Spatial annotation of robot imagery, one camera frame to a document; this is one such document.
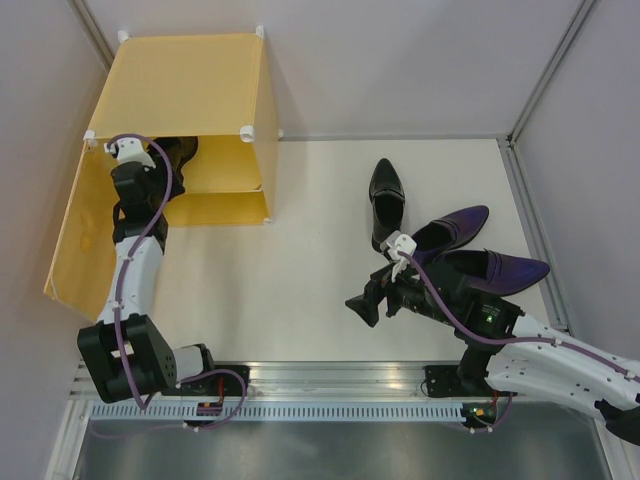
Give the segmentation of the black leather shoe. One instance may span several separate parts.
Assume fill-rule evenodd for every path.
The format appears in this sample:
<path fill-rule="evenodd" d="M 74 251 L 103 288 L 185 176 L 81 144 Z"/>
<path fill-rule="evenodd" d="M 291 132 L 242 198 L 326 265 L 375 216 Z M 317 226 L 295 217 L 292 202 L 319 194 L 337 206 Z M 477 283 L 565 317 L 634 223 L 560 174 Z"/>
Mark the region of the black leather shoe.
<path fill-rule="evenodd" d="M 196 155 L 198 138 L 187 137 L 158 137 L 154 142 L 165 152 L 171 167 L 171 191 L 169 199 L 185 193 L 183 167 Z M 147 153 L 155 165 L 155 181 L 160 185 L 161 193 L 166 190 L 168 180 L 167 168 L 162 155 L 152 146 L 147 147 Z"/>

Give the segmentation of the black pointed loafer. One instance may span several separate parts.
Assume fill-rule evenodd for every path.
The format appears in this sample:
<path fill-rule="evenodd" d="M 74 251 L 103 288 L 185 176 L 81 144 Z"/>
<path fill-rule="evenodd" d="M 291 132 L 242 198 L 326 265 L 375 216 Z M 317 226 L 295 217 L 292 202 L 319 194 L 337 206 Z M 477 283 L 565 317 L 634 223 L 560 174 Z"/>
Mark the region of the black pointed loafer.
<path fill-rule="evenodd" d="M 405 208 L 403 185 L 389 159 L 382 158 L 376 164 L 368 195 L 373 219 L 371 243 L 380 253 L 384 241 L 401 229 Z"/>

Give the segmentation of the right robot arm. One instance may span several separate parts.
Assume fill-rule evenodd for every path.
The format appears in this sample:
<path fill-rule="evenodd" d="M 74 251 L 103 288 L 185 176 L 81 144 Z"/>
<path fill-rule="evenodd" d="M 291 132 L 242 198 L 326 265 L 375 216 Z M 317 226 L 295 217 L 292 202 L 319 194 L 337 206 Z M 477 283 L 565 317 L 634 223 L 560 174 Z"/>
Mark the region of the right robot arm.
<path fill-rule="evenodd" d="M 466 350 L 452 385 L 430 389 L 440 397 L 524 395 L 552 402 L 603 422 L 616 437 L 639 442 L 639 364 L 603 352 L 539 322 L 519 306 L 473 288 L 443 264 L 425 268 L 402 260 L 374 272 L 363 292 L 346 300 L 369 327 L 379 306 L 450 326 Z"/>

